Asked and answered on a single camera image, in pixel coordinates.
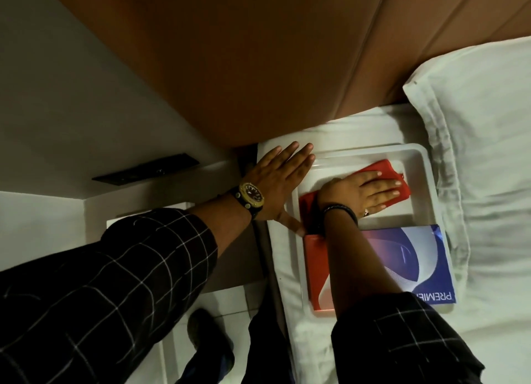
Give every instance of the black checkered shirt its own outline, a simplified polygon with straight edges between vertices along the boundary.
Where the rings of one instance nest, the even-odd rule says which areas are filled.
[[[461,337],[412,293],[371,296],[332,331],[340,383],[480,383],[485,368]]]
[[[217,253],[198,217],[156,209],[1,272],[0,382],[125,382],[197,298]]]

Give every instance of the hand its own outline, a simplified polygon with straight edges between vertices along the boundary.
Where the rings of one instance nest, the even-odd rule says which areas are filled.
[[[313,149],[311,143],[292,156],[298,146],[298,142],[292,142],[282,152],[281,147],[272,149],[247,173],[243,182],[254,184],[264,196],[264,206],[256,216],[257,220],[276,220],[299,236],[304,236],[301,222],[284,209],[289,195],[301,184],[315,160],[315,156],[310,155]]]
[[[372,181],[381,175],[382,172],[364,172],[344,179],[332,179],[317,194],[319,209],[339,203],[348,206],[358,219],[363,217],[365,210],[369,214],[380,212],[386,207],[384,202],[400,195],[393,188],[402,185],[398,180]]]

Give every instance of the pillow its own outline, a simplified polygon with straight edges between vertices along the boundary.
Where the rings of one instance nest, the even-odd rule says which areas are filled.
[[[458,302],[469,317],[461,329],[530,317],[531,38],[430,59],[404,92],[432,147]]]

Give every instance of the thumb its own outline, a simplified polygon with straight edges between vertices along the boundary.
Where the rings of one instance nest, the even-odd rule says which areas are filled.
[[[282,210],[282,212],[275,220],[277,222],[280,222],[289,230],[295,232],[300,237],[304,237],[304,235],[306,234],[306,230],[304,229],[304,226],[302,226],[302,223],[296,220],[290,214],[288,214],[285,210]]]

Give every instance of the watch bezel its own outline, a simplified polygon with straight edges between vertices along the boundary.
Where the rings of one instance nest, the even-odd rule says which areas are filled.
[[[259,201],[259,202],[256,202],[256,200],[252,199],[251,197],[249,197],[249,194],[247,194],[246,190],[245,190],[245,186],[252,186],[256,189],[256,191],[258,191],[260,193],[260,195],[262,196],[262,201]],[[245,182],[245,183],[242,183],[238,186],[238,190],[240,192],[240,195],[242,196],[242,198],[245,200],[245,202],[247,202],[250,206],[252,206],[253,208],[260,208],[264,205],[264,195],[262,194],[262,192],[260,191],[260,189],[255,186],[253,183],[248,183],[248,182]]]

